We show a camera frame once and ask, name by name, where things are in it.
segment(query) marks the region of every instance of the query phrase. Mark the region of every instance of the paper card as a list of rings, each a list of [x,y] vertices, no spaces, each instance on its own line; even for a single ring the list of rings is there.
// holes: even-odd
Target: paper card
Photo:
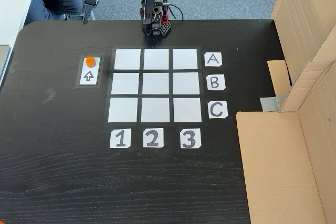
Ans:
[[[114,73],[112,94],[138,94],[139,73]]]
[[[169,94],[169,73],[144,73],[143,94]]]
[[[204,55],[204,63],[206,67],[220,67],[222,65],[222,53],[206,52]]]
[[[169,98],[142,98],[141,122],[169,121]]]
[[[198,69],[196,49],[173,49],[173,69]]]
[[[173,73],[174,94],[200,94],[198,73]]]
[[[111,98],[109,123],[136,123],[138,114],[137,98]]]
[[[208,90],[224,90],[225,77],[223,74],[213,74],[206,77]]]
[[[116,49],[114,69],[116,70],[139,70],[141,49]]]
[[[86,65],[86,59],[87,58],[84,58],[83,61],[79,85],[97,85],[100,68],[100,57],[94,57],[96,65],[93,68],[90,68]]]
[[[226,118],[228,116],[227,103],[216,101],[208,103],[209,118]]]
[[[174,122],[201,122],[199,98],[174,98]]]
[[[110,148],[129,148],[131,146],[131,129],[113,130]]]
[[[180,142],[182,149],[200,148],[201,130],[200,129],[183,129],[180,132]]]
[[[168,70],[169,49],[145,49],[144,66],[145,70]]]
[[[162,148],[163,147],[163,128],[144,130],[143,147],[144,148]]]

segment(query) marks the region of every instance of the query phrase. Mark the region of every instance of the tic-tac-toe grid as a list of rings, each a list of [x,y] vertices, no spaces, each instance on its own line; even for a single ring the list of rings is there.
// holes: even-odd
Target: tic-tac-toe grid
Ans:
[[[202,72],[195,48],[117,48],[108,123],[201,123]]]

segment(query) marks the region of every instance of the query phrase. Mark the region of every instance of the cardboard box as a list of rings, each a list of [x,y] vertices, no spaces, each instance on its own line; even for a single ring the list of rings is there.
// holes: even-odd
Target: cardboard box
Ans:
[[[279,111],[239,112],[252,224],[336,223],[336,0],[277,0]]]

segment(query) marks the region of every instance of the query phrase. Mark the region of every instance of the dark wooden tabletop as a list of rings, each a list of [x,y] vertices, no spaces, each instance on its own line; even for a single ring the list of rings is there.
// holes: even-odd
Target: dark wooden tabletop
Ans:
[[[0,89],[0,220],[8,223],[250,223],[235,114],[274,91],[267,60],[283,59],[272,20],[172,22],[146,40],[139,21],[36,22],[18,35]],[[202,125],[202,146],[110,149],[106,102],[115,47],[221,52],[229,117]],[[75,89],[81,55],[104,54],[97,89]],[[44,102],[53,90],[56,97]]]

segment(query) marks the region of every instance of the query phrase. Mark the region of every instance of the orange game piece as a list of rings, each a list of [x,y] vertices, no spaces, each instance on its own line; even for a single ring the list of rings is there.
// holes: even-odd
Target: orange game piece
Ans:
[[[94,59],[94,57],[89,56],[88,58],[86,58],[85,63],[89,68],[93,68],[96,65],[96,60]]]

